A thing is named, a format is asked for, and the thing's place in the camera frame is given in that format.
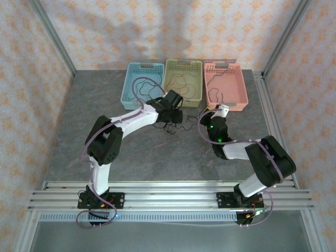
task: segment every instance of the patterned wallpaper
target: patterned wallpaper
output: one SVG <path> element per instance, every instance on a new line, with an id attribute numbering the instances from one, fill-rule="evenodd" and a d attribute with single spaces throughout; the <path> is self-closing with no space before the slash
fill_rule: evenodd
<path id="1" fill-rule="evenodd" d="M 27 0 L 0 1 L 0 251 L 41 186 L 71 75 Z"/>
<path id="2" fill-rule="evenodd" d="M 336 2 L 314 0 L 267 80 L 302 188 L 336 251 Z"/>
<path id="3" fill-rule="evenodd" d="M 79 70 L 237 58 L 263 70 L 299 0 L 42 0 Z"/>

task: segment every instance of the green plastic basket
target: green plastic basket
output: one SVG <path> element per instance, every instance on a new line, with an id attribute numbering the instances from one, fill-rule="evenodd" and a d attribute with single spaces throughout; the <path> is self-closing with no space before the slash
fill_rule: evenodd
<path id="1" fill-rule="evenodd" d="M 183 97 L 183 107 L 198 108 L 202 100 L 202 62 L 169 59 L 166 61 L 163 88 L 174 90 Z"/>

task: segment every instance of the blue plastic basket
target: blue plastic basket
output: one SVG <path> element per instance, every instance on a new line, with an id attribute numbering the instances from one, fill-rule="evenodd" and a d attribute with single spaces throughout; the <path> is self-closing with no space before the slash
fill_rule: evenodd
<path id="1" fill-rule="evenodd" d="M 122 89 L 120 101 L 128 110 L 135 110 L 140 107 L 140 103 L 132 92 L 132 83 L 138 77 L 148 77 L 156 81 L 163 87 L 164 64 L 158 63 L 129 63 Z M 145 103 L 148 100 L 162 96 L 162 90 L 152 81 L 139 79 L 134 84 L 136 95 Z"/>

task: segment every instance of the gray countertop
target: gray countertop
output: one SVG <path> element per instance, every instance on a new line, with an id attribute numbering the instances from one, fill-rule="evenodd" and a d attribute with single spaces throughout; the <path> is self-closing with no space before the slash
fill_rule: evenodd
<path id="1" fill-rule="evenodd" d="M 125 70 L 78 71 L 73 83 L 58 138 L 45 180 L 87 181 L 89 165 L 78 161 L 79 153 L 96 119 L 128 113 L 120 102 Z M 249 104 L 242 112 L 229 112 L 227 124 L 233 139 L 257 139 L 268 134 L 257 88 L 251 70 L 243 70 Z M 205 107 L 183 108 L 196 116 Z M 183 122 L 186 128 L 192 123 Z M 152 125 L 126 137 L 112 163 L 111 181 L 236 181 L 248 178 L 253 169 L 249 161 L 221 160 L 194 125 L 189 131 L 174 130 L 170 135 Z"/>

